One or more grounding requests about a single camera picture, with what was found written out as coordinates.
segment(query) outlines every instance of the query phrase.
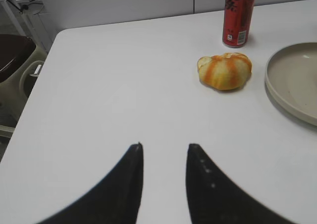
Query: white table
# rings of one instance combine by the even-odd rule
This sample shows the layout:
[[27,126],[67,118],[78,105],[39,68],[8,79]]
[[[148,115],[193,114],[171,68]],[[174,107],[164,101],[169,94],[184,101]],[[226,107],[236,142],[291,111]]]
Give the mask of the white table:
[[[65,30],[0,164],[0,223],[33,224],[86,193],[129,145],[144,145],[138,224],[190,224],[188,144],[201,144],[249,194],[284,217],[317,223],[317,130],[268,100],[278,49],[317,40],[317,0],[258,6],[241,49],[221,42],[223,12]],[[242,52],[247,85],[218,93],[198,80],[202,56]]]

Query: plate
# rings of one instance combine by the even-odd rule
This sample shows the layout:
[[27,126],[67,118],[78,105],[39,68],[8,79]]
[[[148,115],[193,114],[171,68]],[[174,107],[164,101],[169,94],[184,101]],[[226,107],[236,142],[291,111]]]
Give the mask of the plate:
[[295,44],[268,61],[265,83],[289,113],[317,126],[317,43]]

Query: pastry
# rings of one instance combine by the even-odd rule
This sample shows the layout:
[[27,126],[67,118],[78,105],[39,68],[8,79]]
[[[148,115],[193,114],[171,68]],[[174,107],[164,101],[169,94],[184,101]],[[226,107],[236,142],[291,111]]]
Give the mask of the pastry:
[[203,83],[218,90],[231,90],[245,84],[251,75],[252,63],[242,53],[225,53],[200,58],[197,68]]

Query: floor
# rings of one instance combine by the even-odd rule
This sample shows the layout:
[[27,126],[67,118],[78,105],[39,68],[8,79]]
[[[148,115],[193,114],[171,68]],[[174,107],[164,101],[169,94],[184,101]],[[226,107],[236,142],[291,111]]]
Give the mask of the floor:
[[[31,37],[31,33],[28,30],[26,24],[24,23],[22,17],[20,16],[18,10],[16,10],[14,7],[11,7],[11,9],[13,13],[16,15],[17,20],[19,21],[20,25],[22,26],[27,36]],[[0,6],[0,34],[19,35],[14,25],[11,23],[9,17],[7,16],[6,12],[2,8],[2,6]],[[0,106],[0,125],[7,125],[7,126],[16,125],[16,122],[14,121],[14,119],[3,108],[1,108],[1,106]],[[9,140],[10,140],[9,138],[0,137],[0,162],[8,146]]]

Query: red soda can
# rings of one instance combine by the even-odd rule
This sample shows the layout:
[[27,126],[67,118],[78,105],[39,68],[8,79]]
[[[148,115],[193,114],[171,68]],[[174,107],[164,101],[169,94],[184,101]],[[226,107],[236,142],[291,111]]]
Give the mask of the red soda can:
[[222,40],[229,47],[246,44],[254,0],[226,0]]

